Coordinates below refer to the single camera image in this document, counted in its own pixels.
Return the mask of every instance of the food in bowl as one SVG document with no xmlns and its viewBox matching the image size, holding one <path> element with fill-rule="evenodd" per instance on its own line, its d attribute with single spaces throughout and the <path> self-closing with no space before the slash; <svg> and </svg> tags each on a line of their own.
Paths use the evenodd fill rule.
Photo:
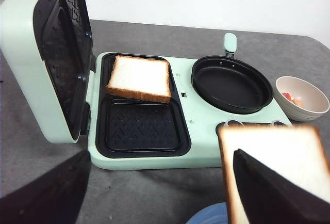
<svg viewBox="0 0 330 224">
<path fill-rule="evenodd" d="M 303 101 L 301 100 L 301 97 L 297 97 L 297 98 L 292 98 L 290 93 L 288 92 L 283 92 L 282 93 L 283 96 L 285 96 L 287 98 L 287 100 L 291 101 L 292 103 L 294 103 L 295 105 L 304 108 L 304 104 Z"/>
</svg>

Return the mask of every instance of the gray table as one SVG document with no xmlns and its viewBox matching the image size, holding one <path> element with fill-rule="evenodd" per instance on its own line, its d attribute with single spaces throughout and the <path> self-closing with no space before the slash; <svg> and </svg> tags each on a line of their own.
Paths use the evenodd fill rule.
<svg viewBox="0 0 330 224">
<path fill-rule="evenodd" d="M 224 30 L 91 21 L 93 51 L 184 58 L 222 54 Z M 330 50 L 303 36 L 234 32 L 236 58 L 274 82 L 283 75 L 303 78 L 330 96 Z M 87 147 L 45 140 L 5 60 L 1 76 L 2 195 L 42 175 Z M 310 122 L 320 129 L 330 157 L 330 114 Z M 92 166 L 77 223 L 184 223 L 211 204 L 225 201 L 221 168 L 110 171 Z"/>
</svg>

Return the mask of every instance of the sandwich maker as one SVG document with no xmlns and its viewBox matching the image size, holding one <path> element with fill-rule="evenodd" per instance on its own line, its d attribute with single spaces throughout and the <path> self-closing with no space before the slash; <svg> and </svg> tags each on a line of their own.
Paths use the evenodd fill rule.
<svg viewBox="0 0 330 224">
<path fill-rule="evenodd" d="M 122 53 L 93 56 L 85 0 L 6 0 L 1 17 L 2 51 L 45 138 L 76 143 L 88 135 L 100 168 L 221 167 L 219 125 L 291 124 L 274 99 L 245 115 L 206 102 L 191 81 L 195 59 L 130 55 L 170 63 L 169 104 L 106 94 Z"/>
</svg>

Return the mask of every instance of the frying pan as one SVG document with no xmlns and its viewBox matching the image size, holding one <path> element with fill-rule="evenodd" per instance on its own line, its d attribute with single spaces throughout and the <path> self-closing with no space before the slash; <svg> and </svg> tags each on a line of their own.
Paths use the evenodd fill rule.
<svg viewBox="0 0 330 224">
<path fill-rule="evenodd" d="M 206 56 L 195 62 L 193 86 L 216 108 L 236 114 L 257 112 L 272 101 L 272 86 L 258 70 L 234 58 L 234 34 L 227 33 L 224 40 L 226 56 Z"/>
</svg>

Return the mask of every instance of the white bread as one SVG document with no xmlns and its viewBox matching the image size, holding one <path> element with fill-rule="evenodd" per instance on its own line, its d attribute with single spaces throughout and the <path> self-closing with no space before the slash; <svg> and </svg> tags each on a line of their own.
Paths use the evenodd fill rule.
<svg viewBox="0 0 330 224">
<path fill-rule="evenodd" d="M 242 149 L 306 191 L 330 202 L 330 165 L 312 126 L 219 128 L 229 223 L 249 223 L 237 190 L 234 151 Z"/>
<path fill-rule="evenodd" d="M 169 62 L 117 55 L 106 92 L 125 98 L 168 103 Z"/>
</svg>

